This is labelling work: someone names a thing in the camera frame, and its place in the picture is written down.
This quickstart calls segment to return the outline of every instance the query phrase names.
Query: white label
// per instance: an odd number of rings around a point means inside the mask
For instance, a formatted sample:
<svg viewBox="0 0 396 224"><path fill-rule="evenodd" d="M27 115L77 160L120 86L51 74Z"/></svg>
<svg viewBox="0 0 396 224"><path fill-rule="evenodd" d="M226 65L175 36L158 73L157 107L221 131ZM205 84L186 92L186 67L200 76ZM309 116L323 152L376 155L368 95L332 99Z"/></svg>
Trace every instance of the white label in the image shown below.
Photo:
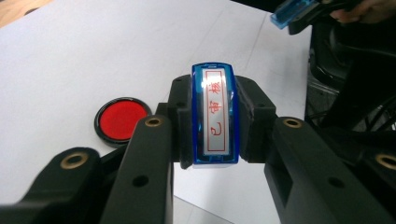
<svg viewBox="0 0 396 224"><path fill-rule="evenodd" d="M224 69L203 69L204 154L229 155L228 100Z"/></svg>

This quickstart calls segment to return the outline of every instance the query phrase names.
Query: screw hole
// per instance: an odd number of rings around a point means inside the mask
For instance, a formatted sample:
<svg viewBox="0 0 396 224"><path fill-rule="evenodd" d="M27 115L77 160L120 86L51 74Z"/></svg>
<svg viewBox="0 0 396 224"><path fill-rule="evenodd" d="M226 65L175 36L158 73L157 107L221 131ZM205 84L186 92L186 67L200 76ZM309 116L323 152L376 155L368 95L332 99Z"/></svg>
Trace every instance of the screw hole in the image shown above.
<svg viewBox="0 0 396 224"><path fill-rule="evenodd" d="M303 124L297 119L284 119L283 123L290 128L301 128Z"/></svg>
<svg viewBox="0 0 396 224"><path fill-rule="evenodd" d="M65 170L78 168L88 160L88 154L85 152L75 152L66 156L61 161L61 167Z"/></svg>
<svg viewBox="0 0 396 224"><path fill-rule="evenodd" d="M137 188L142 188L149 183L149 178L146 175L140 175L132 181L132 185Z"/></svg>
<svg viewBox="0 0 396 224"><path fill-rule="evenodd" d="M330 177L328 181L329 184L338 189L343 189L346 186L342 180L335 177Z"/></svg>
<svg viewBox="0 0 396 224"><path fill-rule="evenodd" d="M375 159L379 164L387 167L388 169L396 170L396 157L386 154L379 154L375 157Z"/></svg>
<svg viewBox="0 0 396 224"><path fill-rule="evenodd" d="M161 119L153 118L153 119L148 119L145 121L145 124L149 127L157 127L160 126L163 123Z"/></svg>

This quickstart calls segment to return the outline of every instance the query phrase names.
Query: human hand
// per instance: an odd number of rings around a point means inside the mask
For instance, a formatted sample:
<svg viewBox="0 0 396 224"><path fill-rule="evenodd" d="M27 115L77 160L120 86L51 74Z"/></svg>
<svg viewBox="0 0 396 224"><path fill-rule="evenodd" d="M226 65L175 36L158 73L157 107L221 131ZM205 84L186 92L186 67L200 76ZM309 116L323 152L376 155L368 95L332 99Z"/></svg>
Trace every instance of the human hand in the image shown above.
<svg viewBox="0 0 396 224"><path fill-rule="evenodd" d="M330 15L341 23L378 23L396 15L396 0L363 0L351 11L340 9Z"/></svg>

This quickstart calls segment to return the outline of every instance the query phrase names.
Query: black machine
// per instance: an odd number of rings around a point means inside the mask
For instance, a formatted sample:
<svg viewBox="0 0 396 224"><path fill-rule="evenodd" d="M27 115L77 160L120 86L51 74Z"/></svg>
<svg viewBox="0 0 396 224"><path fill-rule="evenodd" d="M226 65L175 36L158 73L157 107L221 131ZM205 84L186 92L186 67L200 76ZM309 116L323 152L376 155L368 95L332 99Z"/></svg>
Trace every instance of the black machine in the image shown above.
<svg viewBox="0 0 396 224"><path fill-rule="evenodd" d="M396 132L351 131L396 94L395 51L351 41L349 29L320 22L326 29L314 25L311 72L328 75L329 85L341 83L336 102L319 125L309 117L278 118L253 80L236 77L240 156L265 163L282 223L395 223ZM330 44L331 56L316 50L322 43ZM340 59L345 63L338 70L326 63ZM380 80L369 78L378 66ZM341 73L345 78L333 76ZM374 85L371 91L367 83ZM173 81L168 102L159 103L155 115L138 122L127 146L103 158L85 147L57 155L19 203L0 207L0 223L172 223L173 162L191 165L189 125L191 76L186 75Z"/></svg>

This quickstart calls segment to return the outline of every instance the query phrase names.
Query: blue plastic device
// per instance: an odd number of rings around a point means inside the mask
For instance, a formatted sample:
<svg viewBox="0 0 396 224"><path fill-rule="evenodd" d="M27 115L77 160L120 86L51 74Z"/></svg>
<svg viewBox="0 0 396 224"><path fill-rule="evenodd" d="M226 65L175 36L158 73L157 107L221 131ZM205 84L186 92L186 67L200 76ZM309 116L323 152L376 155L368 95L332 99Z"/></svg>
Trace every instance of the blue plastic device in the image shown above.
<svg viewBox="0 0 396 224"><path fill-rule="evenodd" d="M289 0L282 4L274 14L271 22L279 29L283 29L296 19L300 13L316 3L315 0Z"/></svg>
<svg viewBox="0 0 396 224"><path fill-rule="evenodd" d="M239 113L233 68L227 63L192 67L193 164L238 163Z"/></svg>

